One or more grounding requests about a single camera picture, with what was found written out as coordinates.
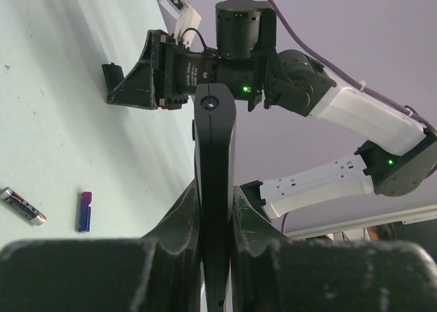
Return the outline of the black remote control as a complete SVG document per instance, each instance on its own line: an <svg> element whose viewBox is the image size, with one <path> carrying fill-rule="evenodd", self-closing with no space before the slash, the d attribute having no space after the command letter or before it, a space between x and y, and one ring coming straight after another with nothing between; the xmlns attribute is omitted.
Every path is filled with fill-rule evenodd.
<svg viewBox="0 0 437 312"><path fill-rule="evenodd" d="M209 311L224 311L234 195L236 105L224 84L199 85L193 134L201 258Z"/></svg>

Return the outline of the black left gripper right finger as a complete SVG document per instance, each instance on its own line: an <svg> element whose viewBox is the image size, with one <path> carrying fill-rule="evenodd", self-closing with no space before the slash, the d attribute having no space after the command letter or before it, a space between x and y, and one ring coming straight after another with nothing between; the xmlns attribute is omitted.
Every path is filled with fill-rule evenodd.
<svg viewBox="0 0 437 312"><path fill-rule="evenodd" d="M436 264L409 242L293 240L234 190L234 311L435 311Z"/></svg>

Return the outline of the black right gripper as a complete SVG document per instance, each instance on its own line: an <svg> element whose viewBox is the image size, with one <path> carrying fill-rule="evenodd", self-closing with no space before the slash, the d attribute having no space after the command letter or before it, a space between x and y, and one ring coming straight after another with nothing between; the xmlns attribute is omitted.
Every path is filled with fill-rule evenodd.
<svg viewBox="0 0 437 312"><path fill-rule="evenodd" d="M159 69L160 48L164 61L155 98L154 73ZM121 66L106 64L106 103L147 110L181 109L198 85L215 80L217 57L215 48L205 46L203 51L193 52L172 35L163 36L160 42L160 30L149 30L140 58L127 75Z"/></svg>

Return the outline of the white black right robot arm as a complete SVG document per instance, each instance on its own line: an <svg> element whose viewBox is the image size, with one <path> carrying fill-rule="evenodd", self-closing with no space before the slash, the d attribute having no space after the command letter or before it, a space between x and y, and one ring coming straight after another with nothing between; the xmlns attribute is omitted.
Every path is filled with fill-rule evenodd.
<svg viewBox="0 0 437 312"><path fill-rule="evenodd" d="M414 109L369 93L320 57L277 50L277 11L267 1L216 4L216 46L189 49L187 26L147 33L132 70L102 66L107 102L144 110L178 110L193 97L209 113L223 110L222 90L252 111L280 107L344 127L365 139L355 152L286 178L258 183L270 218L323 201L373 193L401 197L436 171L436 130Z"/></svg>

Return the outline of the blue magenta battery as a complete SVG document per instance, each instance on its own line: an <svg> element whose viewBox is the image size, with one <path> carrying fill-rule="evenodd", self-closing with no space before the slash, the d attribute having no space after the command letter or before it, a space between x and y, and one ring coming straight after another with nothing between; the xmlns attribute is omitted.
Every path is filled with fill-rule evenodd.
<svg viewBox="0 0 437 312"><path fill-rule="evenodd" d="M81 193L79 199L79 215L77 222L77 231L79 233L88 233L91 225L91 203L92 192L85 191Z"/></svg>

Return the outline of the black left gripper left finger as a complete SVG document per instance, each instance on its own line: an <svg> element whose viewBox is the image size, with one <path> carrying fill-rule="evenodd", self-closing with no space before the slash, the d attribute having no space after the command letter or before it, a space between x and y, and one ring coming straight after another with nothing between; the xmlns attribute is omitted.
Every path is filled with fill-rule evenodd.
<svg viewBox="0 0 437 312"><path fill-rule="evenodd" d="M199 204L189 184L142 238L21 240L1 250L2 311L198 311Z"/></svg>

